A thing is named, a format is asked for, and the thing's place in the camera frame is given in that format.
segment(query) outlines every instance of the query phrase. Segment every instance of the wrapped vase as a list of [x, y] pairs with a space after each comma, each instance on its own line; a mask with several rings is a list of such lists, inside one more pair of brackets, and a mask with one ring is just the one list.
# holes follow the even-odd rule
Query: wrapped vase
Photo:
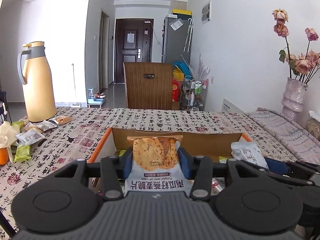
[[288, 78], [281, 103], [282, 114], [290, 120], [297, 120], [297, 115], [303, 110], [303, 101], [307, 91], [307, 85], [299, 80]]

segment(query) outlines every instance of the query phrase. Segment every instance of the refrigerator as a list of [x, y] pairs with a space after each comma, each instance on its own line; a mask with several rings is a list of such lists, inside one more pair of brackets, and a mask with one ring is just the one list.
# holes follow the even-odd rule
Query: refrigerator
[[162, 63], [172, 64], [177, 61], [183, 61], [181, 55], [184, 57], [185, 61], [189, 64], [190, 62], [190, 50], [188, 52], [189, 38], [186, 46], [185, 52], [183, 51], [187, 34], [188, 26], [190, 21], [180, 20], [183, 22], [183, 25], [174, 30], [170, 23], [176, 20], [175, 18], [164, 19], [164, 34], [163, 34], [163, 44], [162, 44]]

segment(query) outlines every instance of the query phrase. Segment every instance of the orange fruit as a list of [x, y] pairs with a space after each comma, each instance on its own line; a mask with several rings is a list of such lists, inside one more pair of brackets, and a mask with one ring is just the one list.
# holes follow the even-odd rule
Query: orange fruit
[[0, 149], [0, 165], [5, 165], [9, 161], [7, 148]]

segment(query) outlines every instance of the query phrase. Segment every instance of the red container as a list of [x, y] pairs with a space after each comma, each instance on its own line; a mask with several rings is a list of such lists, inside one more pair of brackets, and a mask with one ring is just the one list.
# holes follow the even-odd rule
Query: red container
[[172, 79], [172, 102], [178, 102], [179, 97], [179, 82], [173, 78]]

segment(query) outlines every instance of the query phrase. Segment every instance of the chair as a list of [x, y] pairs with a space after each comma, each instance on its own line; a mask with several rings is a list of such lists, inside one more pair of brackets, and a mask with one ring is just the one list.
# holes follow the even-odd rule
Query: chair
[[9, 115], [10, 121], [11, 116], [8, 108], [8, 102], [7, 102], [7, 92], [0, 91], [0, 121], [3, 123], [4, 121], [7, 121], [7, 114]]
[[172, 65], [125, 62], [127, 107], [131, 109], [172, 109]]

